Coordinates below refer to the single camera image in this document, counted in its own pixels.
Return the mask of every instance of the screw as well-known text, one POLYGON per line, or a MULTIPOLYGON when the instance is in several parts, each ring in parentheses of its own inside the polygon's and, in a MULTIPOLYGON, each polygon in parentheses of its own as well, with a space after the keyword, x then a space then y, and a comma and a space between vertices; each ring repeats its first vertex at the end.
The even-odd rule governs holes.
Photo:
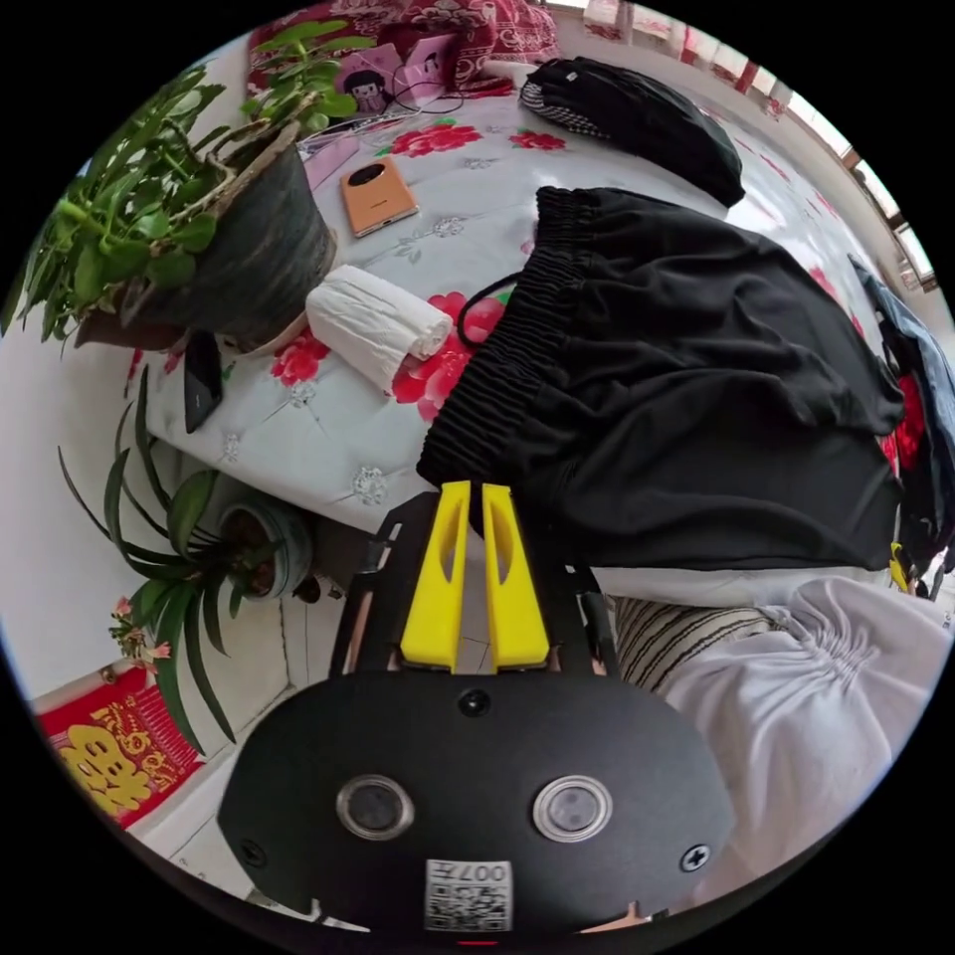
POLYGON ((245 864, 252 868, 262 868, 266 864, 266 854, 251 839, 243 839, 239 843, 239 852, 245 864))
POLYGON ((458 699, 458 709, 465 716, 484 716, 490 709, 490 697, 482 689, 469 689, 458 699))
POLYGON ((684 872, 696 872, 709 862, 710 855, 709 846, 693 846, 683 853, 679 861, 679 867, 684 872))

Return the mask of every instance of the red decoration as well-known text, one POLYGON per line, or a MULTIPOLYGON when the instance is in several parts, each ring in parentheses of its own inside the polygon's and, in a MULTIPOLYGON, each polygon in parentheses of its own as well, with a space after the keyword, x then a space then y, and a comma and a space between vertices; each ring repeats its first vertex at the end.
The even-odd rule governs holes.
POLYGON ((520 149, 563 149, 567 145, 563 139, 558 139, 549 132, 532 132, 530 129, 522 129, 516 136, 509 136, 508 139, 520 149))
POLYGON ((38 716, 90 798, 124 829, 168 799, 200 766, 144 669, 130 669, 38 716))
MULTIPOLYGON (((457 321, 467 299, 459 292, 432 295, 428 303, 439 308, 452 321, 457 321)), ((504 305, 497 298, 483 298, 469 309, 465 317, 465 334, 475 344, 483 342, 504 314, 504 305)), ((448 396, 461 380, 471 350, 452 330, 441 350, 427 361, 412 363, 395 376, 392 383, 399 404, 417 404, 425 421, 434 421, 448 396)))
POLYGON ((326 358, 329 352, 328 346, 322 344, 310 328, 306 328, 298 338, 276 352, 272 377, 278 378, 288 388, 299 382, 311 381, 318 374, 322 358, 326 358))
POLYGON ((449 122, 436 122, 427 129, 403 132, 391 144, 395 156, 427 156, 432 152, 448 152, 460 149, 469 142, 477 142, 483 136, 473 126, 458 126, 449 122))
POLYGON ((918 446, 925 434, 925 415, 922 411, 922 399, 918 394, 918 385, 911 375, 898 379, 898 387, 905 396, 905 418, 895 429, 895 444, 898 449, 898 462, 907 471, 915 467, 918 446))

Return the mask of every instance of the striped cushion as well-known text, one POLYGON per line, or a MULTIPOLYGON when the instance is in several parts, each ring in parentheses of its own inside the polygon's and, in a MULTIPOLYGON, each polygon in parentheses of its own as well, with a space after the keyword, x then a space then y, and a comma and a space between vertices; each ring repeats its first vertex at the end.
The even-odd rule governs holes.
POLYGON ((665 692, 682 664, 715 644, 779 629, 754 607, 680 607, 630 597, 613 603, 621 677, 654 693, 665 692))

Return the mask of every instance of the black phone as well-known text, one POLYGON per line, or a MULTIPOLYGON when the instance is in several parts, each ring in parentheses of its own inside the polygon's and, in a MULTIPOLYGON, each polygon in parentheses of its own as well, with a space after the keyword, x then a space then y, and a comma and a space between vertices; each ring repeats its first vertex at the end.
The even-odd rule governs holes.
POLYGON ((222 404, 222 360, 215 335, 197 331, 189 338, 183 356, 183 379, 186 434, 191 435, 222 404))

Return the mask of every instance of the gold chinese character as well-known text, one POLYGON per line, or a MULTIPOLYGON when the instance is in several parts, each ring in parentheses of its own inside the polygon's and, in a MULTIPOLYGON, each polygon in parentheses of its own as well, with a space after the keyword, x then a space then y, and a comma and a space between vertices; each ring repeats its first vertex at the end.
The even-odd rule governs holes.
POLYGON ((142 768, 155 783, 156 789, 164 793, 175 781, 176 775, 168 768, 163 768, 166 757, 162 753, 150 753, 142 760, 142 768))
POLYGON ((152 795, 149 777, 123 756, 101 726, 71 726, 68 737, 73 745, 61 749, 60 755, 96 804, 111 816, 118 816, 120 808, 137 810, 152 795))

